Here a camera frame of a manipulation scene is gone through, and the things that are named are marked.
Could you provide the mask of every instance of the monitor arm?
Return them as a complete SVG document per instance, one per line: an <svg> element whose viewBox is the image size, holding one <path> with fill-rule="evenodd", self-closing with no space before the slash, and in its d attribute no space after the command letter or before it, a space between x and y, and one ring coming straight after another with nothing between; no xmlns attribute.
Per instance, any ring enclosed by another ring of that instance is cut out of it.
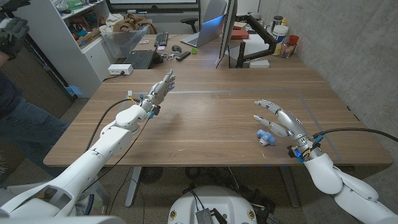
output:
<svg viewBox="0 0 398 224"><path fill-rule="evenodd" d="M254 17L250 15L236 16L236 21L238 22L246 21L254 29L254 31L256 31L260 35L260 37L264 40L264 43L269 44L267 50L262 50L253 54L244 55L244 48L246 46L246 43L245 41L242 41L239 47L239 56L238 56L238 61L236 62L236 68L243 67L243 62L247 62L248 60L253 60L256 58L261 58L273 54L275 52L276 43L277 43L275 38L272 35L270 35Z"/></svg>

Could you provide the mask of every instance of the white robotic arm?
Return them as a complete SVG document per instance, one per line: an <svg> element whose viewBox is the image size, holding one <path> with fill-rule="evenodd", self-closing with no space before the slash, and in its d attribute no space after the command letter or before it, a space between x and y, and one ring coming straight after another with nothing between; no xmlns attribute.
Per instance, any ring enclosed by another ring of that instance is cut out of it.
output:
<svg viewBox="0 0 398 224"><path fill-rule="evenodd" d="M157 115L164 96L174 88L172 71L156 83L141 100L140 105L121 111L116 119L101 131L100 138L58 177L43 185L17 195L0 208L0 217L34 218L65 217L73 215L75 204L81 193L95 181L97 173L106 161L125 150L139 125L148 114ZM36 198L47 190L56 190L47 202Z"/></svg>
<svg viewBox="0 0 398 224"><path fill-rule="evenodd" d="M342 209L363 223L398 223L398 216L377 201L379 194L369 184L340 171L328 154L321 152L319 142L322 136L316 139L307 137L301 121L273 102L261 100L254 104L276 114L280 123L288 129L254 115L256 121L266 125L277 136L290 136L296 142L296 146L289 146L289 155L304 163L319 190L333 195Z"/></svg>

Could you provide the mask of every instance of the office chair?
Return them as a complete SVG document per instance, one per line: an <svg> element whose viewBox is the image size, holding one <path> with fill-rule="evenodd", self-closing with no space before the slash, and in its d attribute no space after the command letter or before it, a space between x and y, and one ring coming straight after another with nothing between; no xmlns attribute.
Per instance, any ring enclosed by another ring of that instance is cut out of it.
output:
<svg viewBox="0 0 398 224"><path fill-rule="evenodd" d="M219 16L222 16L225 12L226 8L226 1L224 0L210 0L209 5L207 5L207 9L205 12L205 16L203 18L203 22L210 21L214 18L217 18ZM181 22L191 25L193 33L197 32L197 29L195 28L195 22L198 21L197 18L188 18L188 19L182 19Z"/></svg>

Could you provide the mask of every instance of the wooden desk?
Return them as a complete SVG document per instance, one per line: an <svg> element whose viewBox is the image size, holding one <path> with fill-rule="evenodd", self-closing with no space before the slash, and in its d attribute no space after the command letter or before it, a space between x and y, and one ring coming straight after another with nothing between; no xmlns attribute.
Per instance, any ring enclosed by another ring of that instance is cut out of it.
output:
<svg viewBox="0 0 398 224"><path fill-rule="evenodd" d="M143 39L150 40L147 48L153 47L153 35ZM262 114L265 119L277 121L271 112L254 105L254 101L261 99L271 100L293 112L309 134L321 129L364 127L319 74L305 68L296 55L288 59L268 56L271 68L267 69L215 69L219 41L216 39L200 47L197 55L190 55L181 62L165 60L155 69L135 70L132 75L103 83L47 155L45 164L70 165L83 154L109 105L125 98L128 90L136 95L146 93L170 68L177 77L175 89L166 96L159 115L148 122L119 165L299 165L287 155L286 147L293 143L289 138L275 137L275 146L260 146L256 132L267 129L252 116ZM165 52L170 52L173 44L181 46L183 51L191 48L176 37L169 40ZM228 67L228 57L223 62L222 65ZM120 107L111 110L99 130L110 123L119 110ZM338 165L392 163L387 151L369 133L329 134L322 141L322 150ZM121 153L107 165L114 164L120 157Z"/></svg>

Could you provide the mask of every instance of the laptop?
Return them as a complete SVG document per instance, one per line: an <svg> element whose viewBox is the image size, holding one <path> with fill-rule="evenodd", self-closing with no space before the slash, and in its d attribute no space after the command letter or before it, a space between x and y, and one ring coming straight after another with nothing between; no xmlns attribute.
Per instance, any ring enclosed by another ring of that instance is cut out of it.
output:
<svg viewBox="0 0 398 224"><path fill-rule="evenodd" d="M222 15L210 21L204 22L201 25L199 33L181 39L180 41L193 47L200 47L203 44L208 43L220 36L221 30L223 29L224 20L225 15Z"/></svg>

